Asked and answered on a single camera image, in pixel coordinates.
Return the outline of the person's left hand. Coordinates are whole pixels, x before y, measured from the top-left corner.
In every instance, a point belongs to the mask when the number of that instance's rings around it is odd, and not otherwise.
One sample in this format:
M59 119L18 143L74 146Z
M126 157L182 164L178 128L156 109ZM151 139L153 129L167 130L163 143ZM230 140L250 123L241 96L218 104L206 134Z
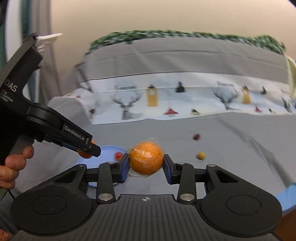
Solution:
M5 165L1 166L1 189L13 189L15 187L19 172L26 167L27 159L31 159L33 156L34 148L28 146L24 148L22 154L6 157Z

